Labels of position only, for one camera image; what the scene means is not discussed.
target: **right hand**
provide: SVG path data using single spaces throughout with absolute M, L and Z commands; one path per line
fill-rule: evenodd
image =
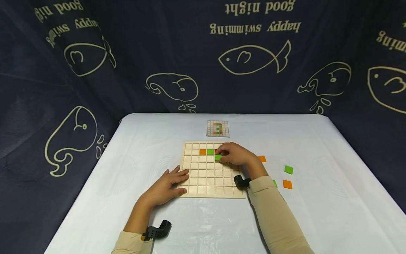
M 235 165 L 246 165 L 259 160 L 255 154 L 234 142 L 223 143 L 217 148 L 216 154 L 222 155 L 220 162 L 230 162 Z

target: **dark blue backdrop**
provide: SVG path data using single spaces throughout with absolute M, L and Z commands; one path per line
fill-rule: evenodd
M 329 116 L 406 209 L 406 6 L 0 0 L 0 246 L 43 253 L 134 112 Z

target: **beige sleeve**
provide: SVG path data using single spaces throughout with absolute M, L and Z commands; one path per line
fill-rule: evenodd
M 314 254 L 270 176 L 250 181 L 248 196 L 272 254 Z
M 111 254 L 150 254 L 151 250 L 152 239 L 144 242 L 141 234 L 121 231 Z

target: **white table cover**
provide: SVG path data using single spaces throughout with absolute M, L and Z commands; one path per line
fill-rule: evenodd
M 230 138 L 206 137 L 213 119 L 229 121 Z M 135 201 L 193 140 L 234 141 L 265 155 L 315 253 L 406 253 L 405 214 L 327 117 L 226 114 L 125 117 L 45 253 L 110 253 Z M 151 223 L 163 219 L 173 226 L 155 254 L 267 253 L 248 198 L 177 198 Z

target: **fish outline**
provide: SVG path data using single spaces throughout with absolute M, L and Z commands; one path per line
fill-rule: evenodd
M 76 74 L 78 77 L 83 77 L 83 76 L 89 75 L 89 74 L 95 72 L 96 70 L 98 70 L 98 69 L 103 65 L 103 63 L 105 62 L 105 60 L 106 60 L 107 57 L 109 58 L 111 64 L 113 65 L 113 68 L 116 68 L 117 62 L 116 62 L 116 59 L 115 59 L 113 53 L 111 52 L 111 47 L 110 47 L 109 43 L 107 42 L 107 40 L 104 38 L 103 35 L 102 35 L 101 39 L 102 39 L 102 41 L 103 41 L 104 47 L 102 47 L 102 46 L 100 46 L 100 45 L 97 45 L 97 44 L 79 42 L 79 43 L 72 43 L 72 44 L 69 44 L 69 45 L 66 46 L 65 49 L 63 50 L 63 55 L 64 55 L 64 57 L 65 57 L 66 62 L 68 63 L 69 67 L 70 67 L 71 70 L 74 72 L 74 74 Z M 71 49 L 72 47 L 75 47 L 75 46 L 90 46 L 90 47 L 95 47 L 95 48 L 102 49 L 102 50 L 104 51 L 104 56 L 103 56 L 102 60 L 100 61 L 100 63 L 97 64 L 96 67 L 92 68 L 90 71 L 87 71 L 87 72 L 85 72 L 85 73 L 81 73 L 81 74 L 79 73 L 79 74 L 78 74 L 78 73 L 75 71 L 74 67 L 69 63 L 68 57 L 67 57 L 67 52 L 69 52 L 70 59 L 72 60 L 72 62 L 73 62 L 74 64 L 76 64 L 75 60 L 73 59 L 73 54 L 80 54 L 80 56 L 81 56 L 81 59 L 80 59 L 81 61 L 80 61 L 80 62 L 83 63 L 83 61 L 84 61 L 84 56 L 83 56 L 83 53 L 82 53 L 81 51 L 79 51 L 79 50 L 72 50 L 72 51 L 69 51 L 69 49 Z
M 378 99 L 378 98 L 376 97 L 375 92 L 374 92 L 374 90 L 372 89 L 372 84 L 371 84 L 371 72 L 372 72 L 372 70 L 375 70 L 375 69 L 387 69 L 387 70 L 390 70 L 390 71 L 395 71 L 395 72 L 402 73 L 402 74 L 404 74 L 405 76 L 406 76 L 406 71 L 404 71 L 404 70 L 402 70 L 402 69 L 394 68 L 394 67 L 389 67 L 389 66 L 375 66 L 375 67 L 369 68 L 369 69 L 368 69 L 368 73 L 367 73 L 367 85 L 368 85 L 369 92 L 371 93 L 373 99 L 374 99 L 378 104 L 380 104 L 380 105 L 382 105 L 382 106 L 384 106 L 384 107 L 386 107 L 386 108 L 388 108 L 388 109 L 391 109 L 391 110 L 393 110 L 393 111 L 396 111 L 396 112 L 399 112 L 399 113 L 402 113 L 402 114 L 406 114 L 406 110 L 401 110 L 401 109 L 397 109 L 397 108 L 395 108 L 395 107 L 393 107 L 393 106 L 390 106 L 390 105 L 388 105 L 388 104 L 382 102 L 380 99 Z M 378 78 L 378 77 L 379 77 L 379 74 L 374 74 L 374 78 Z M 389 83 L 391 83 L 391 82 L 394 81 L 394 80 L 398 80 L 399 83 L 403 85 L 403 87 L 402 87 L 401 89 L 397 90 L 397 91 L 391 91 L 391 94 L 397 94 L 397 93 L 403 92 L 403 91 L 406 89 L 406 82 L 403 80 L 403 78 L 401 78 L 401 77 L 399 77 L 399 76 L 389 79 L 388 81 L 386 81 L 386 82 L 384 83 L 384 86 L 387 86 Z
M 279 57 L 279 55 L 285 50 L 286 47 L 288 47 L 288 52 L 287 52 L 286 55 L 283 57 L 284 60 L 285 60 L 285 64 L 284 64 L 283 68 L 280 68 L 280 64 L 279 64 L 278 57 Z M 250 71 L 250 72 L 244 72 L 244 73 L 233 72 L 232 70 L 230 70 L 230 69 L 223 63 L 223 61 L 222 61 L 221 59 L 222 59 L 222 57 L 224 57 L 225 55 L 227 55 L 227 54 L 230 53 L 230 52 L 237 51 L 237 50 L 240 50 L 240 49 L 245 49 L 245 48 L 257 48 L 257 49 L 260 49 L 260 50 L 262 50 L 262 51 L 265 51 L 266 53 L 268 53 L 268 54 L 270 54 L 270 55 L 272 56 L 272 60 L 269 61 L 269 62 L 268 62 L 267 64 L 265 64 L 264 66 L 262 66 L 262 67 L 260 67 L 260 68 L 258 68 L 258 69 L 255 69 L 255 70 L 253 70 L 253 71 Z M 218 61 L 220 62 L 220 64 L 221 64 L 228 72 L 230 72 L 230 73 L 232 73 L 232 74 L 234 74 L 234 75 L 248 75 L 248 74 L 252 74 L 252 73 L 254 73 L 254 72 L 257 72 L 257 71 L 259 71 L 259 70 L 262 70 L 263 68 L 265 68 L 265 67 L 267 67 L 268 65 L 270 65 L 273 61 L 275 61 L 275 63 L 276 63 L 276 73 L 279 73 L 279 72 L 283 71 L 283 70 L 286 68 L 286 66 L 287 66 L 287 64 L 288 64 L 288 58 L 287 58 L 287 57 L 289 56 L 291 50 L 292 50 L 292 44 L 290 43 L 290 40 L 287 40 L 287 41 L 285 42 L 284 46 L 283 46 L 282 49 L 278 52 L 277 55 L 275 55 L 274 53 L 272 53 L 270 50 L 268 50 L 268 49 L 266 49 L 266 48 L 264 48 L 264 47 L 258 46 L 258 45 L 243 45 L 243 46 L 239 46 L 239 47 L 236 47 L 236 48 L 229 49 L 228 51 L 224 52 L 222 55 L 219 56 Z M 244 53 L 244 52 L 245 52 L 246 54 L 249 54 L 248 60 L 245 61 L 244 63 L 247 63 L 247 62 L 251 59 L 251 56 L 252 56 L 251 52 L 246 51 L 246 50 L 243 50 L 243 51 L 240 52 L 240 54 L 238 55 L 237 62 L 239 61 L 239 59 L 240 59 L 240 57 L 241 57 L 241 54 Z
M 94 137 L 94 139 L 93 139 L 93 142 L 91 143 L 91 145 L 89 145 L 89 146 L 88 146 L 87 148 L 85 148 L 85 149 L 76 149 L 76 148 L 69 148 L 69 147 L 61 148 L 61 149 L 59 149 L 58 151 L 56 151 L 56 152 L 54 153 L 54 155 L 53 155 L 53 157 L 52 157 L 53 160 L 51 160 L 51 159 L 49 158 L 49 156 L 48 156 L 49 143 L 50 143 L 50 141 L 52 140 L 52 138 L 58 133 L 58 131 L 60 130 L 60 128 L 65 124 L 65 122 L 68 120 L 68 118 L 69 118 L 75 111 L 76 111 L 76 114 L 75 114 L 75 127 L 73 128 L 73 131 L 75 131 L 78 127 L 82 128 L 83 130 L 86 130 L 86 129 L 87 129 L 87 124 L 78 124 L 78 114 L 79 114 L 79 111 L 80 111 L 81 109 L 86 110 L 86 111 L 90 114 L 90 116 L 93 118 L 93 120 L 94 120 L 96 133 L 95 133 L 95 137 Z M 75 151 L 75 152 L 84 152 L 84 151 L 89 150 L 89 149 L 93 146 L 93 144 L 95 143 L 95 141 L 96 141 L 97 133 L 98 133 L 97 122 L 96 122 L 96 118 L 95 118 L 95 116 L 93 115 L 93 113 L 92 113 L 90 110 L 88 110 L 87 108 L 83 107 L 83 106 L 76 106 L 76 107 L 74 107 L 74 108 L 71 110 L 71 112 L 70 112 L 70 113 L 63 119 L 63 121 L 58 125 L 58 127 L 56 128 L 56 130 L 51 134 L 51 136 L 48 138 L 48 140 L 47 140 L 47 142 L 46 142 L 46 144 L 45 144 L 45 149 L 44 149 L 45 159 L 46 159 L 46 161 L 47 161 L 49 164 L 51 164 L 51 165 L 53 165 L 53 166 L 56 167 L 55 170 L 50 171 L 50 175 L 53 176 L 53 177 L 61 177 L 61 176 L 65 175 L 66 172 L 67 172 L 68 166 L 69 166 L 69 165 L 72 163 L 72 161 L 73 161 L 73 155 L 72 155 L 70 152 L 66 152 L 63 159 L 58 159 L 57 156 L 58 156 L 58 154 L 59 154 L 60 152 L 69 151 L 69 150 L 72 150 L 72 151 Z M 60 164 L 63 164 L 63 163 L 65 163 L 65 164 L 64 164 L 63 173 L 61 173 L 61 174 L 56 174 L 56 172 L 58 172 L 59 169 L 61 168 Z

